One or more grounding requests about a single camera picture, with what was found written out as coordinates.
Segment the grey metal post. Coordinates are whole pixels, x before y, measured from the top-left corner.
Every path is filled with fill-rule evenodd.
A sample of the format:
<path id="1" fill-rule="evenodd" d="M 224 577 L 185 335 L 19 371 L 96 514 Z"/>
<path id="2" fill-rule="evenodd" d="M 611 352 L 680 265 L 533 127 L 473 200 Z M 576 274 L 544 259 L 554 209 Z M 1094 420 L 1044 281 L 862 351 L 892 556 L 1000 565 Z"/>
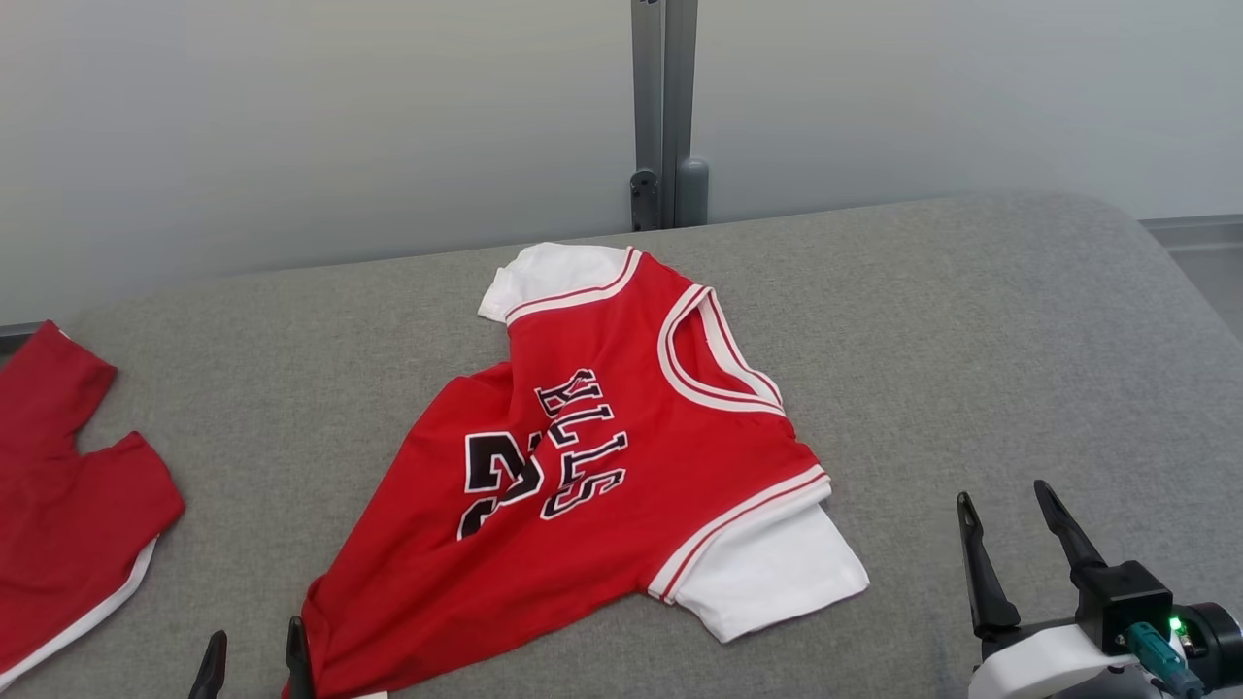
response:
<path id="1" fill-rule="evenodd" d="M 626 4 L 631 19 L 634 172 L 658 173 L 660 229 L 674 229 L 677 167 L 692 155 L 699 0 Z"/>

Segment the grey cylindrical post bumper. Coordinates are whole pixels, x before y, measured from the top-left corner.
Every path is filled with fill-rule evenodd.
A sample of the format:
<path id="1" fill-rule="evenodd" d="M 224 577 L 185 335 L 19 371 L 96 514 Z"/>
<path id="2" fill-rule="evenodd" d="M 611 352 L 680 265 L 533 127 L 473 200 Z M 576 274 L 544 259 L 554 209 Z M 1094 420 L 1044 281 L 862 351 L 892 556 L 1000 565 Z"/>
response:
<path id="1" fill-rule="evenodd" d="M 694 155 L 684 159 L 676 172 L 674 225 L 697 228 L 709 220 L 709 164 Z"/>

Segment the red white-trimmed shorts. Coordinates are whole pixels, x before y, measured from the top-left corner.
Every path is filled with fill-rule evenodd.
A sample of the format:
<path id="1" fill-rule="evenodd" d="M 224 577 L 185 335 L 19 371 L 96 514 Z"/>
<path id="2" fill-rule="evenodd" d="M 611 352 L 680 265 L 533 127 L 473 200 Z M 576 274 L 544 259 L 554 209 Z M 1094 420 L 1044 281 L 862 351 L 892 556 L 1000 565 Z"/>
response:
<path id="1" fill-rule="evenodd" d="M 116 374 L 52 321 L 0 368 L 0 693 L 114 614 L 184 512 L 142 434 L 77 447 Z"/>

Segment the dark post hinge bracket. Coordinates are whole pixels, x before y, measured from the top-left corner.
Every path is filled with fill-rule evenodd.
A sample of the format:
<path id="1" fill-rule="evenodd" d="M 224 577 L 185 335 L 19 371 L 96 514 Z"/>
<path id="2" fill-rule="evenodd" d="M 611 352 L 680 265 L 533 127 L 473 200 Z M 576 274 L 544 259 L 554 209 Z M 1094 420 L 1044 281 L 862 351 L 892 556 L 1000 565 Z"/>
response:
<path id="1" fill-rule="evenodd" d="M 631 230 L 641 233 L 660 229 L 663 213 L 658 173 L 650 169 L 634 172 L 629 192 Z"/>

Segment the red white-sleeved basketball jersey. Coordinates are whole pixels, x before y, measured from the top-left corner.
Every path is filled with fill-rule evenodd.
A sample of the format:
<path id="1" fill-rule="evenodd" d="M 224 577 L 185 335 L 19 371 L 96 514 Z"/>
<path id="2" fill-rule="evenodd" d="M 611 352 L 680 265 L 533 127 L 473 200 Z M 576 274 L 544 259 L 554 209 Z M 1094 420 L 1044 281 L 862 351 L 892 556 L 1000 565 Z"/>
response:
<path id="1" fill-rule="evenodd" d="M 423 410 L 301 618 L 319 699 L 374 699 L 644 593 L 727 643 L 851 598 L 833 486 L 718 295 L 542 243 L 479 315 L 508 358 Z"/>

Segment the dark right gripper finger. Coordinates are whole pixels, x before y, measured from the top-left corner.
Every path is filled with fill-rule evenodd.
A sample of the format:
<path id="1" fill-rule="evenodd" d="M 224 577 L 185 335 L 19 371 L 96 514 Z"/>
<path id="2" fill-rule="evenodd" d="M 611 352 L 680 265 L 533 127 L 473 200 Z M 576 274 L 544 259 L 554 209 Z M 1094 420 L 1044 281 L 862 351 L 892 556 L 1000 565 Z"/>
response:
<path id="1" fill-rule="evenodd" d="M 1065 553 L 1070 580 L 1073 585 L 1080 585 L 1083 573 L 1090 570 L 1108 568 L 1101 553 L 1093 545 L 1079 522 L 1062 504 L 1050 483 L 1034 481 L 1033 490 L 1049 531 L 1059 540 L 1062 552 Z"/>
<path id="2" fill-rule="evenodd" d="M 983 525 L 968 493 L 957 496 L 960 549 L 966 571 L 971 622 L 977 638 L 1001 638 L 1021 629 L 1021 611 L 1008 601 L 983 544 Z"/>

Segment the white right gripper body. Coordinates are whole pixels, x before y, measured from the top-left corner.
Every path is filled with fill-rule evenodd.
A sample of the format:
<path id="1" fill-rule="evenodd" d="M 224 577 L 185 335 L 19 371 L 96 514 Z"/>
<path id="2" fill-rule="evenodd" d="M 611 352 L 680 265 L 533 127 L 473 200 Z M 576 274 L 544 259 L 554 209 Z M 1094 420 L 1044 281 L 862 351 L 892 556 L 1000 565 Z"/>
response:
<path id="1" fill-rule="evenodd" d="M 1158 699 L 1136 655 L 1106 655 L 1079 626 L 1058 626 L 996 650 L 968 699 Z"/>

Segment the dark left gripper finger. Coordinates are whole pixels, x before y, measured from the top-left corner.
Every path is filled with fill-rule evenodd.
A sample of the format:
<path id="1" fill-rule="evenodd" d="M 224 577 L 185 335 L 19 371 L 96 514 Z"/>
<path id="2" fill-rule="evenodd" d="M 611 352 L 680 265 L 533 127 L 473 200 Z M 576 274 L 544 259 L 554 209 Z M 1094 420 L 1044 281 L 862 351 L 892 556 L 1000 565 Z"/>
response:
<path id="1" fill-rule="evenodd" d="M 286 634 L 286 699 L 314 699 L 314 668 L 312 668 L 308 638 L 301 616 L 290 619 Z"/>
<path id="2" fill-rule="evenodd" d="M 191 682 L 189 699 L 218 699 L 225 682 L 229 637 L 218 631 L 210 637 L 204 650 L 195 680 Z"/>

